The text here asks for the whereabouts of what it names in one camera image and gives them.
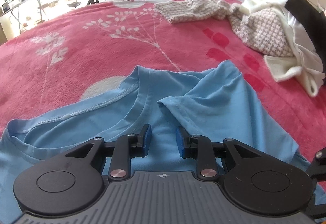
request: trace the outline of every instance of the metal screw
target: metal screw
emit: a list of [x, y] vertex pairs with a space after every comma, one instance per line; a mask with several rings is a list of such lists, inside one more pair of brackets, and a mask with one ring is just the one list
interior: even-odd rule
[[321, 151], [319, 151], [319, 152], [316, 153], [315, 157], [320, 158], [322, 155], [323, 155], [323, 153]]
[[200, 172], [200, 174], [204, 177], [214, 177], [217, 172], [213, 169], [204, 169]]
[[122, 169], [116, 169], [111, 171], [110, 175], [115, 178], [121, 178], [121, 177], [125, 177], [127, 175], [127, 172]]

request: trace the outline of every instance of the stitched seam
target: stitched seam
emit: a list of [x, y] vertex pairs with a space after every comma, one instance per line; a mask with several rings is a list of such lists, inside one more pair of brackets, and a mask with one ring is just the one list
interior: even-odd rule
[[[89, 108], [86, 108], [86, 109], [82, 109], [82, 110], [78, 110], [78, 111], [72, 112], [72, 113], [70, 113], [68, 115], [70, 117], [74, 117], [74, 116], [77, 116], [79, 114], [83, 114], [83, 113], [86, 113], [86, 112], [90, 112], [90, 111], [97, 110], [99, 108], [105, 107], [105, 106], [107, 106], [109, 104], [112, 104], [112, 103], [114, 103], [114, 102], [122, 99], [123, 97], [127, 96], [129, 93], [131, 93], [132, 91], [134, 91], [138, 87], [139, 87], [139, 84], [136, 83], [136, 84], [132, 85], [130, 88], [128, 88], [127, 90], [123, 91], [122, 93], [120, 93], [119, 95], [117, 95], [116, 97], [114, 97], [114, 98], [112, 98], [112, 99], [110, 99], [108, 101], [99, 103], [99, 104], [97, 104], [95, 106], [92, 106], [92, 107], [89, 107]], [[21, 130], [21, 131], [16, 131], [16, 133], [18, 133], [18, 134], [27, 133], [27, 132], [31, 131], [33, 128], [39, 126], [39, 125], [44, 125], [44, 124], [58, 122], [58, 121], [63, 121], [63, 120], [66, 120], [66, 118], [64, 118], [64, 117], [57, 117], [57, 118], [52, 118], [52, 119], [44, 120], [44, 121], [38, 122], [37, 124], [35, 124], [31, 128], [28, 128], [28, 129], [25, 129], [25, 130]]]
[[18, 156], [21, 157], [24, 161], [28, 162], [28, 163], [31, 163], [33, 165], [41, 162], [41, 161], [44, 161], [44, 160], [41, 160], [41, 159], [37, 159], [37, 158], [34, 158], [32, 156], [29, 156], [28, 154], [24, 153], [23, 151], [21, 151], [20, 149], [18, 149], [16, 147], [16, 145], [11, 141], [10, 137], [7, 137], [6, 140], [8, 140], [8, 142], [10, 144], [12, 144], [13, 148], [17, 151], [18, 153]]

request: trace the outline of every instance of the pink blanket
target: pink blanket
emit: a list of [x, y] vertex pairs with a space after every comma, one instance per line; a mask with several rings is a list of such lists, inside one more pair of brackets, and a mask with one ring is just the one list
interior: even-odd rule
[[113, 89], [138, 64], [202, 71], [230, 59], [304, 156], [311, 160], [326, 146], [326, 88], [310, 98], [294, 79], [276, 83], [262, 55], [246, 47], [227, 20], [170, 25], [153, 10], [158, 1], [80, 8], [0, 46], [0, 133], [11, 119]]

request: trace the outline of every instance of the gray ridged plate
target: gray ridged plate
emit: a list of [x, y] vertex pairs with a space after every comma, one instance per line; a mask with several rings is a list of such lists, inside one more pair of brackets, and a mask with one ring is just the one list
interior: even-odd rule
[[17, 224], [315, 224], [304, 215], [269, 218], [234, 206], [215, 183], [191, 172], [135, 172], [109, 184], [103, 196], [76, 215], [40, 219], [22, 215]]

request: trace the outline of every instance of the pile of clothes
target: pile of clothes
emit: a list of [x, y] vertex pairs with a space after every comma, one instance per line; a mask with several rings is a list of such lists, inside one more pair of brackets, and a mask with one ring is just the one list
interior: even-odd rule
[[170, 23], [228, 18], [248, 47], [264, 54], [277, 82], [296, 77], [316, 96], [326, 73], [326, 17], [307, 0], [185, 0], [157, 3]]

